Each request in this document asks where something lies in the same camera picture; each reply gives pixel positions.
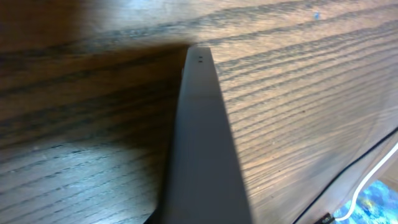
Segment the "blue Samsung smartphone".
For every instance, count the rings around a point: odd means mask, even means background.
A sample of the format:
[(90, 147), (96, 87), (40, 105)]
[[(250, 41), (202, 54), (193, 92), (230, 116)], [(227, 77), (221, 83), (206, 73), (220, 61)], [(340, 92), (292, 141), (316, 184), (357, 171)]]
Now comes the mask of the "blue Samsung smartphone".
[(192, 46), (182, 74), (160, 199), (148, 223), (251, 223), (215, 64)]

